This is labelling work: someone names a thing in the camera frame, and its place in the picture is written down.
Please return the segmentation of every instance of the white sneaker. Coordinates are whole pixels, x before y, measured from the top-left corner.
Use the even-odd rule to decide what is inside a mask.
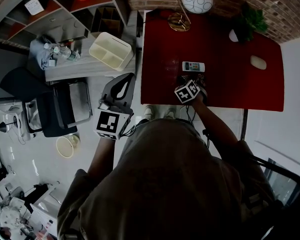
[[[169,108],[163,118],[166,118],[166,119],[175,119],[176,118],[176,108],[175,107],[171,107]]]
[[[155,119],[155,108],[153,105],[147,105],[145,107],[143,117],[144,119],[148,119],[149,121]]]

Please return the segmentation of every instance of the white mouse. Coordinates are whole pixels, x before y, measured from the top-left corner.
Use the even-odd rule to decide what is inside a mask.
[[[254,55],[250,57],[250,63],[252,66],[260,70],[265,70],[267,68],[267,63],[265,60]]]

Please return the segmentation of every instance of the remote control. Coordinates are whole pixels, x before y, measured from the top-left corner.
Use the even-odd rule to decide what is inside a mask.
[[[182,71],[188,72],[205,72],[205,64],[202,62],[182,62]]]

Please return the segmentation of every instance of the potted plant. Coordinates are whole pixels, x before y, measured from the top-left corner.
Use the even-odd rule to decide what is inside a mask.
[[[241,6],[240,14],[232,18],[232,25],[229,38],[233,42],[241,43],[251,41],[254,31],[265,33],[268,29],[263,11],[253,9],[247,2]]]

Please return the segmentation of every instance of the white lamp shade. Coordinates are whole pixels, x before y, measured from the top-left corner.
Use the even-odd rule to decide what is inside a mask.
[[[191,13],[204,14],[209,11],[214,0],[182,0],[183,6]]]

